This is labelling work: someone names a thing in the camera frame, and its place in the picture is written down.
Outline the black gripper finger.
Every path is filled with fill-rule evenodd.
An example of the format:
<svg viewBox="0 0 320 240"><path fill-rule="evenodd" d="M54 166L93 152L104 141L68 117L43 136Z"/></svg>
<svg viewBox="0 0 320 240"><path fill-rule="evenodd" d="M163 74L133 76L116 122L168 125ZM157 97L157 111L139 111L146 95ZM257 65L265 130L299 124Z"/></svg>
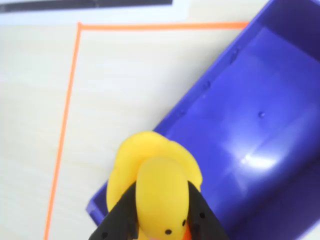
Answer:
<svg viewBox="0 0 320 240"><path fill-rule="evenodd" d="M229 237L201 192L188 181L188 226L192 240L228 240Z"/></svg>
<svg viewBox="0 0 320 240"><path fill-rule="evenodd" d="M91 234L89 240L136 240L138 236L136 184L133 183Z"/></svg>

